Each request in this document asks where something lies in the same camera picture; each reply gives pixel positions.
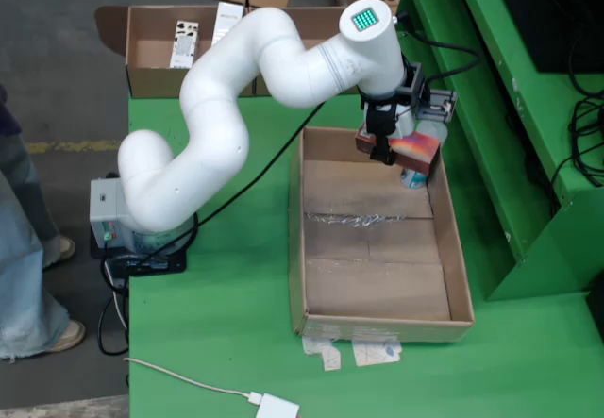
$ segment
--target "open cardboard box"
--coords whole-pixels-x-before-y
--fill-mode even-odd
[[[326,41],[340,32],[340,16],[345,8],[284,8],[292,18],[300,38],[307,50]],[[356,94],[357,87],[352,87],[343,94]],[[254,95],[271,95],[266,88],[262,74],[256,79]]]
[[[344,8],[284,10],[294,20],[302,42],[309,49],[338,34]],[[94,16],[103,43],[126,57],[132,97],[177,98],[189,70],[169,67],[176,22],[199,23],[199,44],[195,54],[198,59],[211,47],[216,12],[216,6],[132,6],[102,7]],[[345,93],[356,92],[355,87]],[[261,75],[241,93],[241,96],[251,95],[270,95]]]
[[[290,190],[294,331],[337,339],[443,343],[474,323],[445,165],[407,189],[355,131],[308,127]],[[380,221],[376,215],[383,216]]]
[[[217,6],[128,8],[126,72],[132,97],[178,97],[189,69],[170,69],[176,22],[199,23],[195,60],[211,47]],[[252,95],[252,84],[241,95]]]

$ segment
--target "white adapter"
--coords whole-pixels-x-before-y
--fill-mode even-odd
[[[300,410],[297,404],[268,393],[252,392],[248,401],[259,406],[256,418],[296,418]]]

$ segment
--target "jeans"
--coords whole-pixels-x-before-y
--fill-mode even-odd
[[[59,260],[59,233],[19,135],[0,136],[0,359],[49,349],[67,327],[67,310],[42,286]]]

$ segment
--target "shoe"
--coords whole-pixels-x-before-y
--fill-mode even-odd
[[[60,262],[71,258],[76,252],[76,243],[66,236],[57,236],[50,241],[43,242],[44,261],[43,268],[48,269],[54,267]]]
[[[76,243],[69,237],[60,236],[60,257],[58,262],[71,258],[76,252]]]
[[[53,354],[76,347],[84,340],[85,335],[86,328],[84,325],[78,321],[73,321],[70,319],[69,323],[67,324],[67,328],[65,328],[63,334],[60,335],[57,343],[46,352]]]

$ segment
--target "yellow floor marking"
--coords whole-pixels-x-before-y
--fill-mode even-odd
[[[49,151],[83,152],[83,151],[117,151],[120,142],[101,140],[98,142],[29,142],[29,154],[44,154]]]

